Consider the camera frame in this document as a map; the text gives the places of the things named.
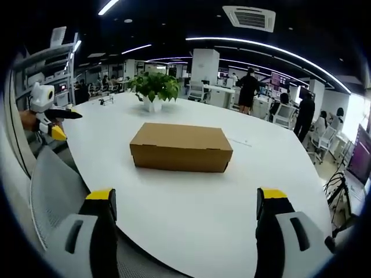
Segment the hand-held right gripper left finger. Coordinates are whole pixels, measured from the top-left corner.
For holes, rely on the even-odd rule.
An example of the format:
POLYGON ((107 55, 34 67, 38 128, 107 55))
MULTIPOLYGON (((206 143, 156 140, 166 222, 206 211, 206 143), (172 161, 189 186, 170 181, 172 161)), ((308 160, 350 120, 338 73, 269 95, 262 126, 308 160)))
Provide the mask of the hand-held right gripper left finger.
POLYGON ((114 188, 93 191, 48 239, 46 259, 58 277, 119 277, 114 188))

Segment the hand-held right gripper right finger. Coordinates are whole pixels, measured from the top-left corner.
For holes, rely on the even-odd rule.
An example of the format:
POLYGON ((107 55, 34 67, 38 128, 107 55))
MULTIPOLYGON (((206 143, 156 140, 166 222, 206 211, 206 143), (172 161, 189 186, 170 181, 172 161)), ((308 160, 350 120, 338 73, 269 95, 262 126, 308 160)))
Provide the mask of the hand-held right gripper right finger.
POLYGON ((332 257, 323 232, 278 189, 257 189, 255 277, 313 277, 332 257))

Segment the person's left hand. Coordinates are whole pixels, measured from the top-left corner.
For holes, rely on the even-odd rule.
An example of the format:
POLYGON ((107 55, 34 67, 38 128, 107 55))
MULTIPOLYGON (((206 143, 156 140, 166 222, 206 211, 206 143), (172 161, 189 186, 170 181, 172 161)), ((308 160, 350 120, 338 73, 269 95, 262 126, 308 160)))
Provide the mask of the person's left hand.
POLYGON ((24 130, 36 132, 39 129, 39 120, 33 111, 19 111, 21 124, 24 130))

